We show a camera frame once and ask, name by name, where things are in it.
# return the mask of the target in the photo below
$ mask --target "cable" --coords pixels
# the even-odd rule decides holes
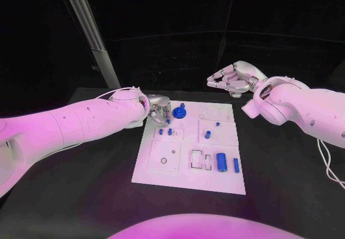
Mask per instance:
[[[55,153],[57,153],[57,152],[60,152],[60,151],[63,151],[63,150],[66,150],[66,149],[70,149],[70,148],[79,146],[81,144],[82,144],[82,143],[75,144],[75,145],[72,145],[72,146],[69,146],[69,147],[62,148],[60,150],[57,150],[57,151],[49,153],[46,156],[43,156],[42,159],[44,159],[46,157],[49,157],[49,156],[53,155]]]
[[[117,92],[117,91],[121,91],[121,90],[128,90],[128,89],[135,89],[135,87],[133,86],[133,87],[125,87],[125,88],[120,88],[120,89],[117,89],[117,90],[112,90],[112,91],[104,93],[102,95],[99,95],[96,98],[105,96],[107,94],[109,94],[109,93],[112,93],[112,92]]]
[[[324,147],[324,150],[327,152],[327,156],[329,156],[329,161],[327,162],[326,162],[326,159],[324,159],[324,156],[323,156],[323,153],[322,153],[320,142],[322,142],[322,146]],[[330,165],[330,153],[329,153],[329,149],[327,149],[327,147],[326,147],[326,145],[324,145],[324,143],[323,143],[323,141],[320,139],[317,139],[317,148],[319,148],[319,151],[320,151],[320,154],[322,154],[323,163],[326,165],[326,175],[327,175],[329,179],[333,180],[335,182],[337,182],[339,185],[342,186],[342,188],[345,189],[345,185],[343,185],[345,182],[339,180],[337,176],[335,175],[333,171],[329,168],[329,165]]]

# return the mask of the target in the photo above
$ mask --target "blue knob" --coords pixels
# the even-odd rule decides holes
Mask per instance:
[[[174,108],[171,111],[171,115],[176,119],[184,118],[184,115],[186,115],[184,108],[182,107]]]
[[[209,139],[209,137],[210,137],[210,131],[208,131],[205,134],[205,138]]]

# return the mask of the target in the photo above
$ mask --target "black tabletop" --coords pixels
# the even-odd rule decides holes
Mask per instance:
[[[69,103],[107,91],[79,88]],[[275,126],[261,116],[251,119],[241,110],[251,95],[144,93],[232,104],[247,195],[131,183],[144,127],[124,129],[33,165],[0,210],[0,238],[101,239],[183,213],[239,217],[309,239],[343,238],[345,190],[326,177],[316,139],[291,122]],[[329,149],[345,179],[345,150]]]

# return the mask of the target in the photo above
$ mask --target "robotic arm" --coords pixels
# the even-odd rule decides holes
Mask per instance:
[[[206,80],[208,86],[228,90],[232,97],[241,97],[247,91],[254,93],[242,106],[251,118],[261,115],[275,125],[290,120],[306,134],[345,148],[343,93],[310,89],[294,78],[268,78],[244,61],[226,66]]]
[[[137,88],[112,91],[52,111],[0,119],[0,197],[36,161],[81,143],[143,125],[148,116],[169,125],[170,100]]]

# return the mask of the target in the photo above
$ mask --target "white pegboard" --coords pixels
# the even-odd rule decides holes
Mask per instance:
[[[131,182],[245,195],[232,106],[171,101],[171,109],[182,103],[186,116],[171,118],[163,135],[160,125],[147,119]],[[209,139],[203,137],[205,131],[210,131]],[[192,150],[202,151],[202,168],[190,167]],[[226,172],[216,170],[216,153],[226,155]],[[210,170],[206,170],[206,155]],[[234,172],[234,158],[239,173]]]

